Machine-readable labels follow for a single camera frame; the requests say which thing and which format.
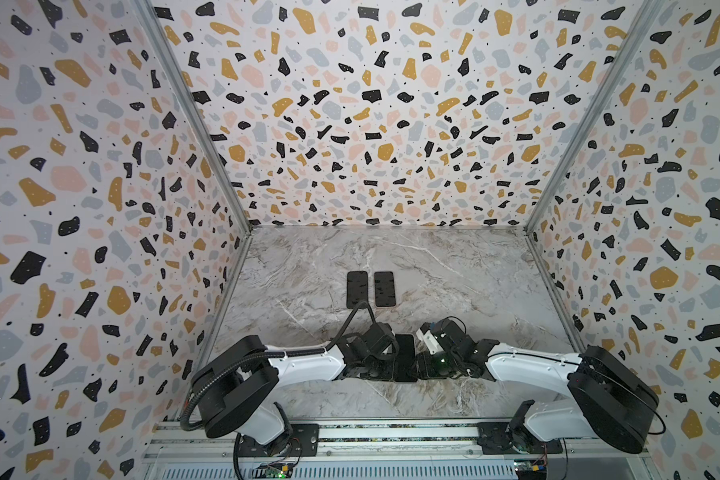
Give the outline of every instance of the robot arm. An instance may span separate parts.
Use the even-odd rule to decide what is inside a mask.
[[[182,428],[203,427],[209,438],[237,431],[253,437],[268,453],[277,453],[291,430],[280,406],[274,404],[276,411],[266,401],[275,388],[350,377],[416,382],[470,376],[525,382],[567,397],[523,402],[507,432],[516,448],[555,438],[599,436],[624,452],[638,453],[658,405],[656,394],[600,347],[561,354],[497,340],[475,342],[446,318],[425,323],[416,332],[427,347],[416,354],[413,335],[395,335],[386,323],[374,321],[363,334],[343,336],[347,324],[324,346],[282,348],[263,345],[258,336],[243,338],[195,374],[195,395],[182,413]],[[195,406],[202,421],[190,424]]]

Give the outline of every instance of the terrazzo wallpaper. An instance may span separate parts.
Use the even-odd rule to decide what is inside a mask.
[[[0,480],[137,478],[238,225],[125,2],[0,2]]]
[[[524,224],[640,0],[154,0],[252,224]]]
[[[659,394],[663,477],[720,480],[720,2],[666,3],[586,142],[532,237]]]

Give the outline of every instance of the wire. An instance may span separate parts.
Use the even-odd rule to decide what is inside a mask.
[[[559,359],[551,358],[551,357],[548,357],[548,356],[535,355],[535,354],[533,354],[533,353],[525,353],[525,352],[500,352],[500,353],[494,353],[493,355],[489,355],[488,357],[486,357],[486,360],[488,360],[488,359],[491,358],[492,356],[498,356],[498,355],[525,355],[525,356],[535,356],[535,357],[540,358],[540,359],[555,360],[556,362],[565,362],[565,363],[569,363],[569,364],[571,364],[571,365],[579,365],[579,364],[576,363],[576,362],[569,362],[569,361],[567,361],[567,360],[559,360]],[[600,360],[600,359],[598,359],[598,358],[596,358],[596,357],[587,357],[587,359],[596,359],[598,362],[602,363],[605,368],[608,368],[607,365],[605,365],[605,363],[603,362],[603,360]],[[615,384],[615,385],[618,385],[618,386],[621,387],[621,389],[623,389],[625,392],[627,392],[627,393],[629,393],[630,395],[632,395],[633,397],[637,398],[637,400],[638,400],[640,403],[642,403],[644,406],[646,406],[646,407],[651,411],[651,413],[653,413],[653,416],[654,416],[654,417],[657,417],[657,418],[659,419],[659,422],[661,422],[661,426],[662,426],[661,432],[648,432],[648,435],[662,435],[664,432],[666,432],[666,424],[664,423],[664,419],[661,417],[661,415],[659,415],[659,413],[656,411],[656,409],[653,408],[652,406],[648,405],[648,403],[647,403],[645,400],[643,400],[642,398],[638,397],[637,394],[635,394],[632,390],[626,388],[624,385],[622,385],[622,384],[621,384],[620,382],[618,382],[617,380],[614,380],[614,379],[610,378],[610,377],[609,377],[608,375],[606,375],[605,373],[598,372],[598,371],[595,370],[595,369],[587,369],[587,371],[588,371],[588,372],[594,372],[594,373],[596,373],[597,375],[602,376],[604,379],[610,381],[611,383],[613,383],[613,384]]]
[[[298,351],[288,352],[290,356],[294,356],[294,353],[298,353]],[[198,390],[197,393],[192,396],[192,398],[187,400],[186,405],[184,405],[184,411],[181,413],[181,417],[179,417],[179,424],[181,426],[181,429],[189,432],[203,427],[202,420],[190,423],[190,416],[192,415],[192,412],[195,411],[195,407],[197,407],[197,404],[200,403],[200,400],[206,393],[208,393],[208,390],[210,390],[212,386],[217,384],[220,380],[225,379],[229,375],[234,373],[234,371],[240,368],[241,365],[244,365],[253,360],[279,359],[283,358],[284,356],[286,356],[286,352],[282,351],[252,353],[251,355],[246,355],[243,358],[237,360],[236,362],[232,362],[231,364],[229,364],[227,368],[221,370],[218,374],[214,375],[213,378],[208,381],[208,383],[203,385],[200,390]]]
[[[456,320],[458,320],[459,322],[461,322],[461,326],[464,328],[464,334],[467,333],[467,326],[466,326],[466,324],[464,324],[464,321],[463,321],[462,319],[460,319],[460,318],[457,317],[457,316],[453,316],[453,315],[446,316],[445,318],[455,318]]]
[[[659,413],[656,411],[655,408],[653,408],[652,406],[648,405],[648,403],[646,403],[645,400],[643,400],[642,398],[640,398],[640,397],[638,397],[637,395],[635,395],[635,393],[634,393],[632,390],[626,388],[624,385],[622,385],[622,384],[618,383],[616,380],[610,378],[610,377],[609,377],[608,375],[606,375],[605,373],[600,373],[600,372],[598,372],[598,371],[595,370],[595,369],[590,369],[590,370],[591,370],[592,372],[595,372],[597,375],[602,376],[602,377],[605,378],[606,380],[609,380],[609,381],[611,381],[612,383],[620,386],[622,389],[624,389],[625,392],[627,392],[627,393],[629,393],[630,395],[632,395],[633,397],[637,398],[637,399],[640,401],[640,403],[642,403],[644,406],[648,407],[649,410],[651,410],[651,413],[653,413],[653,416],[656,417],[656,418],[658,418],[658,419],[659,419],[659,422],[661,422],[661,427],[662,427],[662,429],[661,429],[661,432],[648,432],[648,435],[661,435],[661,434],[663,434],[664,432],[666,432],[666,424],[664,423],[664,418],[662,418],[661,415],[659,415]]]
[[[541,454],[541,456],[538,457],[536,460],[534,460],[534,462],[531,463],[531,465],[536,465],[536,464],[539,462],[539,460],[544,460],[541,465],[543,465],[543,466],[546,467],[546,466],[547,466],[547,459],[548,459],[548,458],[549,458],[549,456],[548,456],[548,454],[547,454],[547,443],[544,442],[544,453]]]
[[[232,466],[235,468],[235,476],[239,480],[242,480],[242,474],[240,473],[240,463],[238,462],[238,455],[240,454],[240,441],[243,435],[241,433],[235,438],[235,447],[232,449]]]
[[[563,477],[560,480],[565,480],[568,476],[568,446],[565,444],[565,438],[562,438],[563,440],[563,450],[565,450],[565,473],[563,474]]]
[[[352,312],[349,313],[347,319],[344,320],[342,328],[338,329],[338,333],[336,333],[336,336],[334,336],[327,344],[326,351],[329,351],[330,349],[335,347],[336,343],[338,343],[338,341],[342,339],[342,336],[344,335],[344,332],[349,326],[349,323],[352,321],[353,318],[355,318],[355,313],[357,313],[358,310],[360,310],[360,308],[363,306],[368,309],[368,314],[371,316],[371,323],[376,323],[376,316],[373,314],[373,309],[371,309],[371,306],[368,304],[368,302],[366,302],[365,300],[359,301],[357,305],[355,305],[355,308],[352,309]]]
[[[291,450],[293,450],[293,446],[291,445],[291,440],[288,440],[288,443],[286,444],[286,448],[283,449],[286,451],[286,454],[284,456],[282,456],[282,458],[278,458],[277,460],[270,462],[269,464],[267,464],[267,466],[271,467],[271,466],[275,465],[276,463],[282,462],[283,460],[288,458],[288,455],[290,455]]]
[[[489,358],[493,356],[499,356],[499,355],[525,355],[525,356],[535,356],[538,359],[545,359],[545,360],[552,360],[554,362],[563,362],[568,363],[570,365],[579,365],[576,362],[569,362],[568,360],[562,360],[562,359],[556,359],[552,356],[544,356],[544,355],[536,355],[535,353],[525,353],[525,352],[499,352],[499,353],[493,353],[487,357],[485,357],[485,360],[487,361]]]
[[[302,441],[299,440],[297,437],[293,437],[291,438],[291,440],[296,440],[298,442],[298,458],[296,459],[296,463],[293,464],[293,467],[295,467],[302,460],[302,453],[304,453],[304,447],[302,447]]]
[[[480,371],[480,367],[479,367],[479,366],[475,365],[474,363],[465,362],[464,360],[460,359],[460,358],[459,358],[459,355],[456,353],[455,350],[456,350],[456,347],[455,347],[455,346],[452,346],[451,349],[448,351],[448,353],[451,354],[451,357],[453,358],[454,363],[456,364],[456,365],[455,365],[455,366],[456,366],[456,369],[459,371],[459,373],[460,373],[462,376],[469,376],[469,377],[471,377],[472,375],[471,375],[470,372],[468,371],[469,369],[471,369],[473,372],[479,372],[479,371]]]
[[[393,338],[390,346],[392,347],[392,353],[373,353],[373,357],[383,361],[393,360],[400,352],[400,345],[398,341]]]

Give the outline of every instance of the ventilation grille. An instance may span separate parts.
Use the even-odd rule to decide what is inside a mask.
[[[410,478],[431,480],[516,480],[514,462],[511,460],[436,460],[399,462],[305,462],[293,469],[291,478],[352,478],[373,480],[382,478]],[[245,480],[264,478],[264,469],[252,468],[260,464],[240,462],[240,472]],[[197,464],[171,463],[166,465],[163,480],[213,480],[235,478],[230,464],[219,467],[198,466]]]

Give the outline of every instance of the gray marble surface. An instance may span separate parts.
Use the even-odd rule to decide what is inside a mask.
[[[330,340],[349,313],[351,270],[368,272],[371,302],[373,272],[394,272],[397,305],[374,306],[374,312],[395,332],[413,333],[423,322],[454,315],[474,340],[572,351],[525,239],[513,231],[284,227],[254,230],[212,356],[250,334],[278,346]],[[359,312],[347,332],[369,324],[368,314]],[[554,396],[516,382],[462,378],[306,382],[277,389],[271,398],[292,418],[413,418],[506,417],[525,399]]]

